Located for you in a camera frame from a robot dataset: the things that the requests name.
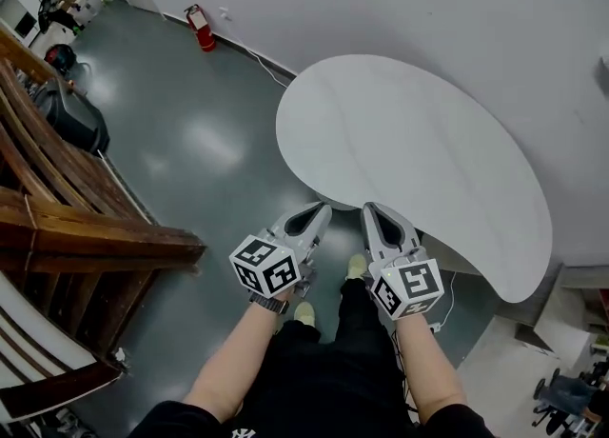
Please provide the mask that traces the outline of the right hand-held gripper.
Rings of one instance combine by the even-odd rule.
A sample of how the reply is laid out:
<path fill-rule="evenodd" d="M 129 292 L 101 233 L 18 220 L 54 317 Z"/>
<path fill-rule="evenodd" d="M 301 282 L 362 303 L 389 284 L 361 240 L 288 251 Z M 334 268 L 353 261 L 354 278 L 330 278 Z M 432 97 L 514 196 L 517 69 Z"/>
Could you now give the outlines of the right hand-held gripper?
<path fill-rule="evenodd" d="M 395 210 L 374 202 L 361 212 L 364 247 L 377 261 L 369 264 L 371 293 L 391 320 L 429 311 L 444 295 L 440 269 L 414 226 Z M 405 251 L 386 259 L 388 250 Z"/>

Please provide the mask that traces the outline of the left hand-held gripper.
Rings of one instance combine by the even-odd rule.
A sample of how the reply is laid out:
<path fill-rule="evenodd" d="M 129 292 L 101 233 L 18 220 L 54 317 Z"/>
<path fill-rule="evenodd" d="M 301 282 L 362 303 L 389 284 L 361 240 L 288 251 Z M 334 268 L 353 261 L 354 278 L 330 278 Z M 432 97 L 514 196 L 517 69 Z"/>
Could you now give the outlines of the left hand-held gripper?
<path fill-rule="evenodd" d="M 248 235 L 228 256 L 240 284 L 264 298 L 287 289 L 304 298 L 315 277 L 312 253 L 331 217 L 327 203 L 308 203 L 286 212 L 274 228 Z"/>

